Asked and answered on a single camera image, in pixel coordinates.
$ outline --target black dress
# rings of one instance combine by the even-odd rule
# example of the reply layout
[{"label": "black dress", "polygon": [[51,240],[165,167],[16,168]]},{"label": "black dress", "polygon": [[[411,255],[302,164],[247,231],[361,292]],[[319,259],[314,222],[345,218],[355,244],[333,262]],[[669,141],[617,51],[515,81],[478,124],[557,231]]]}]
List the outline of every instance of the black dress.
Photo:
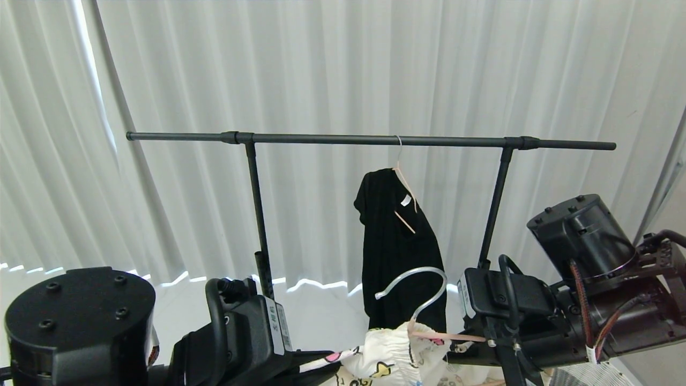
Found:
[{"label": "black dress", "polygon": [[[436,235],[419,205],[415,213],[410,193],[393,169],[369,172],[364,176],[355,208],[364,224],[362,295],[369,328],[397,328],[410,320],[420,304],[438,292],[442,278],[432,272],[415,273],[398,283],[385,297],[376,300],[374,294],[383,291],[395,277],[409,269],[434,266],[443,270]],[[398,212],[416,233],[413,234],[394,212]],[[444,293],[419,314],[417,321],[435,331],[445,332],[446,300]]]}]

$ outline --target clothing rack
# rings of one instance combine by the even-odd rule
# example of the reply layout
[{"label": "clothing rack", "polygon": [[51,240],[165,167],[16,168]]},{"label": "clothing rack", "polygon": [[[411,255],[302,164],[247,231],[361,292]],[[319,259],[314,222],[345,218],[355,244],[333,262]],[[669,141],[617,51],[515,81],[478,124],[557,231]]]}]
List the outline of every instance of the clothing rack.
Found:
[{"label": "clothing rack", "polygon": [[255,252],[257,273],[262,287],[262,294],[274,299],[272,285],[272,270],[269,263],[269,251],[267,246],[267,232],[265,230],[264,212],[262,209],[262,196],[260,194],[259,177],[257,174],[257,153],[255,144],[333,144],[333,145],[384,145],[384,146],[451,146],[451,147],[476,147],[476,148],[501,148],[500,166],[495,180],[493,198],[490,202],[486,230],[479,254],[479,268],[488,269],[488,249],[493,238],[495,220],[498,216],[500,200],[505,188],[505,178],[508,174],[510,161],[514,150],[531,150],[537,148],[555,149],[585,149],[585,150],[614,150],[617,144],[614,142],[599,141],[563,141],[548,140],[535,137],[412,137],[396,135],[321,135],[321,134],[259,134],[244,133],[239,131],[226,131],[223,133],[126,133],[130,141],[211,141],[224,142],[226,144],[243,144],[246,147],[248,157],[248,169],[250,171],[250,184],[252,187],[252,199],[255,204],[255,218],[257,220],[257,232],[259,235],[260,250]]}]

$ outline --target screw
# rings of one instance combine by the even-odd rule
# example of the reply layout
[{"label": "screw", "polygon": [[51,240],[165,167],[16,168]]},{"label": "screw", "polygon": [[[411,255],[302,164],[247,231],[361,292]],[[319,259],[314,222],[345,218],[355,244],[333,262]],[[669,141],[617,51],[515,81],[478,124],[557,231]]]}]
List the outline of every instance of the screw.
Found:
[{"label": "screw", "polygon": [[60,283],[50,282],[50,283],[48,283],[48,285],[45,286],[45,288],[47,289],[48,292],[55,293],[55,292],[59,292],[60,289],[62,289],[62,286],[60,285]]},{"label": "screw", "polygon": [[117,312],[115,312],[115,317],[117,320],[125,319],[128,316],[128,308],[121,307]]},{"label": "screw", "polygon": [[45,319],[38,324],[38,328],[44,331],[52,331],[55,329],[55,326],[57,326],[57,323],[52,319]]}]

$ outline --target clothes hanger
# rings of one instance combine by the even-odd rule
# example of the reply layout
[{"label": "clothes hanger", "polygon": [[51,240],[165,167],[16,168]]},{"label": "clothes hanger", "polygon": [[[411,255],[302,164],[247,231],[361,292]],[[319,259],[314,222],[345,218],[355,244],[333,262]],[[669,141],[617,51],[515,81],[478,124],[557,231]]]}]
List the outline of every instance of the clothes hanger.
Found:
[{"label": "clothes hanger", "polygon": [[403,279],[405,279],[408,276],[414,275],[415,273],[420,273],[420,272],[433,272],[439,274],[443,278],[443,284],[440,286],[440,289],[438,292],[432,296],[429,300],[426,302],[422,303],[417,307],[417,309],[412,313],[412,317],[410,318],[410,321],[407,323],[407,333],[410,336],[413,337],[419,337],[419,338],[426,338],[426,339],[448,339],[448,340],[456,340],[456,341],[474,341],[474,342],[485,342],[486,338],[484,337],[476,337],[474,335],[464,335],[464,334],[447,334],[444,332],[419,332],[419,331],[414,331],[414,324],[417,320],[417,317],[419,316],[419,313],[422,312],[426,307],[431,306],[436,300],[438,300],[439,297],[443,295],[443,293],[446,290],[446,287],[448,286],[448,277],[445,275],[445,272],[442,270],[434,267],[434,266],[420,266],[418,268],[413,268],[408,271],[405,271],[398,275],[389,285],[386,286],[386,289],[384,289],[381,292],[377,292],[374,294],[374,298],[376,300],[381,299],[382,297],[388,295],[388,293],[395,287],[399,282],[401,282]]},{"label": "clothes hanger", "polygon": [[[410,192],[410,196],[412,197],[412,201],[414,202],[414,212],[417,213],[417,199],[414,197],[414,193],[412,193],[412,190],[410,189],[410,185],[407,184],[407,180],[405,180],[405,176],[403,176],[402,170],[400,170],[400,154],[403,152],[403,140],[400,139],[400,136],[399,136],[399,135],[396,135],[396,137],[398,138],[398,142],[400,142],[400,151],[398,151],[398,159],[397,159],[395,168],[393,168],[393,170],[395,170],[395,171],[398,172],[398,174],[400,175],[400,178],[403,180],[403,184],[404,184],[405,187],[407,188],[407,191]],[[394,211],[394,213],[395,213],[395,215],[400,219],[400,221],[402,221],[403,224],[405,224],[405,226],[406,226],[413,234],[416,234],[416,233],[417,233],[417,232],[414,231],[414,229],[412,229],[412,227],[410,226],[410,224],[408,224],[407,221],[405,221],[405,219],[400,215],[400,213],[398,213],[398,211]]]}]

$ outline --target silver metal hook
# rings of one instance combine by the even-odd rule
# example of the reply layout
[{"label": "silver metal hook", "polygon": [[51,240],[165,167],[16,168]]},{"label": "silver metal hook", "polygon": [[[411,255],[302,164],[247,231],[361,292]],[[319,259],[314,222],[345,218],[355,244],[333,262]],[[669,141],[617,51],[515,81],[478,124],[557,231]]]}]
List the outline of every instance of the silver metal hook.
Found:
[{"label": "silver metal hook", "polygon": [[443,278],[443,284],[440,287],[440,290],[433,296],[431,299],[427,300],[426,302],[422,303],[417,309],[414,311],[414,314],[412,314],[412,320],[416,320],[417,317],[419,316],[419,313],[424,310],[424,308],[431,306],[436,300],[438,300],[441,295],[445,292],[446,287],[448,286],[448,277],[445,275],[445,272],[441,271],[440,269],[434,267],[434,266],[420,266],[418,268],[413,268],[410,269],[409,271],[403,272],[398,277],[393,279],[393,281],[386,286],[386,289],[377,292],[374,294],[374,298],[376,300],[381,299],[382,297],[388,295],[388,293],[393,289],[393,287],[396,286],[401,280],[405,279],[407,276],[414,275],[415,273],[420,273],[420,272],[433,272],[439,274]]},{"label": "silver metal hook", "polygon": [[400,139],[400,135],[395,136],[400,143],[400,150],[398,151],[398,159],[396,160],[396,165],[400,165],[400,155],[403,154],[403,140]]}]

